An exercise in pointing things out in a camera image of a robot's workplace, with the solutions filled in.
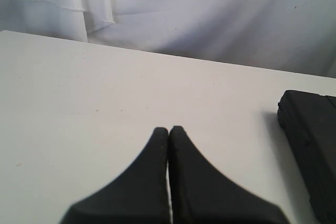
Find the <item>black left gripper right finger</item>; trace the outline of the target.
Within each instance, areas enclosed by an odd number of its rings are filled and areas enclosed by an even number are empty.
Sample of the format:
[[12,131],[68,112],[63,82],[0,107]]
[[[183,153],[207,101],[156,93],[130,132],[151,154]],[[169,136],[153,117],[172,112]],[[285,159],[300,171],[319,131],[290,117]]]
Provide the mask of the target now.
[[181,126],[169,134],[173,223],[288,223],[282,210],[218,171]]

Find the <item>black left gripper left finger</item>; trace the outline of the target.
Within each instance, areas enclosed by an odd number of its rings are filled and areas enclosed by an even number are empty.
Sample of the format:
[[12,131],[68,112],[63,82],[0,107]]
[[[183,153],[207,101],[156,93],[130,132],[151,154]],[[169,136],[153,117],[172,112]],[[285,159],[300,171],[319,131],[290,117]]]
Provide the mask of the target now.
[[167,223],[168,131],[153,130],[146,146],[114,181],[73,204],[61,223]]

